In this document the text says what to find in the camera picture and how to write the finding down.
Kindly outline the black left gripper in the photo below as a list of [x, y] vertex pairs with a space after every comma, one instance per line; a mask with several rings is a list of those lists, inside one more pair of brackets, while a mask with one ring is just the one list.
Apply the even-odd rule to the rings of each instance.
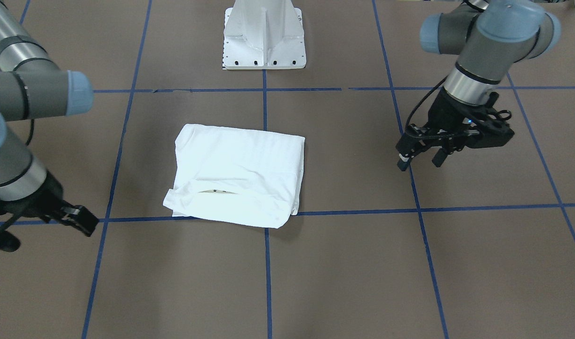
[[[411, 123], [417, 110], [435, 92], [436, 98], [429, 108], [427, 122], [423, 126]], [[481, 135], [471, 122], [479, 122], [486, 117], [485, 105], [470, 105], [450, 95], [443, 87], [432, 88], [412, 109], [407, 117], [407, 134], [400, 137], [396, 144], [399, 152], [397, 167], [406, 171], [412, 159], [430, 148], [439, 146], [432, 158], [436, 168], [442, 167], [450, 153], [464, 148], [465, 142]]]

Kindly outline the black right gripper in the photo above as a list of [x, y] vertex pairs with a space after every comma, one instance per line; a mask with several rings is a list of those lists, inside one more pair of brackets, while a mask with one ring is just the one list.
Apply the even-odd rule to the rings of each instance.
[[10, 215], [4, 221], [5, 225], [12, 225], [20, 218], [39, 218], [45, 223], [56, 220], [62, 225], [70, 226], [90, 237], [100, 223], [85, 206], [64, 206], [63, 187], [59, 181], [47, 172], [44, 183], [32, 194], [16, 201], [6, 202], [0, 200], [0, 216]]

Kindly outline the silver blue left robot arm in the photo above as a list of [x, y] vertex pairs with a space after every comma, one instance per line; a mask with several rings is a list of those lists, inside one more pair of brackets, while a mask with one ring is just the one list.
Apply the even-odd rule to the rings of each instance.
[[561, 37], [561, 23], [530, 0], [465, 0], [449, 13], [427, 17], [420, 45], [426, 52], [456, 55], [455, 66], [440, 80], [427, 122], [411, 123], [410, 114], [396, 144], [401, 171], [429, 149], [437, 148], [432, 163], [464, 148], [506, 145], [515, 132], [509, 110], [496, 110], [497, 87], [511, 66], [550, 51]]

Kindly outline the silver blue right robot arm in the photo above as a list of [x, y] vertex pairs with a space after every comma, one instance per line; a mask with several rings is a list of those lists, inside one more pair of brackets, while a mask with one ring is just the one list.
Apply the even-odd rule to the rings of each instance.
[[63, 187], [8, 126], [89, 112], [90, 80], [62, 70], [0, 0], [0, 234], [17, 219], [58, 221], [90, 236], [98, 219], [63, 198]]

